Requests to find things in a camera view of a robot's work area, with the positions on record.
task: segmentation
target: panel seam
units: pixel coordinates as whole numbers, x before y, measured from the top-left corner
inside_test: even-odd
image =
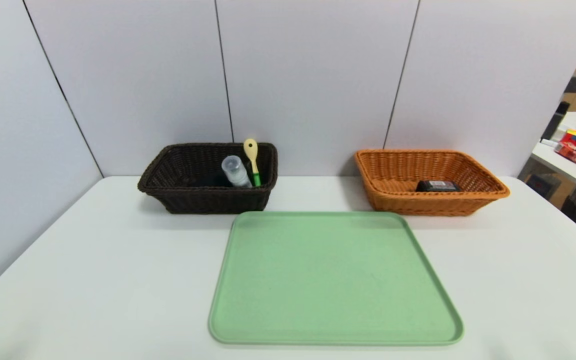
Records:
[[[54,77],[55,82],[57,82],[57,86],[59,87],[59,91],[61,92],[61,96],[63,96],[63,100],[66,102],[66,106],[68,107],[68,111],[70,111],[72,119],[75,121],[75,125],[77,125],[77,129],[79,130],[79,133],[81,134],[82,139],[84,139],[84,143],[86,144],[88,152],[90,153],[90,157],[92,157],[92,160],[94,161],[94,165],[96,166],[96,169],[99,171],[99,174],[101,175],[101,177],[105,178],[104,173],[103,173],[103,171],[101,171],[101,167],[99,166],[99,162],[95,158],[95,155],[92,152],[92,149],[90,148],[90,144],[89,144],[88,140],[86,139],[84,132],[82,131],[82,126],[80,126],[80,123],[77,121],[77,116],[75,116],[75,112],[73,112],[73,108],[71,107],[71,103],[68,101],[68,98],[66,97],[66,93],[64,93],[64,88],[62,88],[62,84],[59,82],[59,79],[57,78],[57,74],[55,73],[55,69],[53,68],[53,64],[50,62],[50,59],[48,59],[48,53],[46,53],[46,48],[44,47],[44,43],[42,43],[42,39],[41,39],[41,37],[39,37],[39,32],[37,32],[37,27],[35,26],[35,22],[33,21],[33,17],[30,16],[30,10],[28,9],[28,5],[26,4],[26,0],[22,0],[22,2],[23,2],[23,7],[25,7],[25,13],[28,15],[28,19],[30,20],[30,25],[32,25],[32,29],[34,30],[34,34],[35,34],[35,36],[37,36],[37,41],[39,41],[39,46],[41,47],[41,51],[43,51],[43,55],[46,59],[46,62],[48,62],[48,67],[50,68],[50,71],[52,72],[52,76]]]
[[[391,125],[393,124],[393,116],[395,115],[395,105],[397,105],[397,98],[400,96],[400,89],[402,89],[402,79],[404,78],[406,61],[408,60],[410,44],[412,43],[412,35],[415,32],[415,25],[417,24],[417,16],[419,14],[419,7],[421,6],[421,2],[422,0],[418,0],[418,2],[416,2],[416,10],[414,10],[414,19],[412,21],[412,27],[410,29],[410,37],[408,38],[406,54],[404,55],[404,63],[401,66],[401,73],[399,75],[399,81],[397,83],[397,91],[395,92],[395,100],[392,103],[392,110],[390,111],[390,118],[388,119],[388,127],[386,128],[386,137],[383,139],[383,146],[381,147],[382,149],[386,149],[386,142],[388,141],[388,135],[391,132]]]
[[[235,130],[233,128],[233,114],[231,113],[231,97],[228,92],[228,79],[226,76],[226,60],[224,60],[224,44],[222,44],[222,28],[219,24],[219,10],[217,9],[217,0],[214,0],[214,14],[217,18],[217,35],[219,35],[219,50],[221,51],[221,67],[223,69],[223,84],[226,87],[226,104],[228,105],[228,120],[230,120],[230,136],[232,142],[235,142]]]

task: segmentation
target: yellow spoon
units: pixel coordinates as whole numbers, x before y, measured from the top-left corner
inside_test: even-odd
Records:
[[[261,178],[259,177],[259,169],[257,168],[257,152],[257,142],[253,139],[246,139],[246,141],[244,141],[244,153],[246,153],[246,156],[250,159],[250,163],[252,164],[254,186],[260,187]]]

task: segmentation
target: brown wicker basket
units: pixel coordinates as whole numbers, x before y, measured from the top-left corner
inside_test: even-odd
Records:
[[[261,186],[252,188],[190,184],[222,170],[228,155],[248,159],[242,143],[185,143],[166,146],[149,164],[137,184],[172,214],[241,214],[261,211],[277,182],[277,149],[259,143],[256,164]]]
[[[360,150],[354,159],[372,208],[404,215],[464,216],[510,190],[465,153],[452,150]],[[455,182],[460,192],[416,192],[418,182]]]

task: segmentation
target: green handle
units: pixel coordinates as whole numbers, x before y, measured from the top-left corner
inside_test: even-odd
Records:
[[[252,178],[254,180],[254,186],[256,187],[260,187],[261,186],[261,178],[259,177],[259,173],[258,172],[254,172],[252,174]]]

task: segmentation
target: green tray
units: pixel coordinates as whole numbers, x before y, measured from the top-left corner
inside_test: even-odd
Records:
[[[226,344],[442,346],[464,326],[390,212],[245,212],[208,326]]]

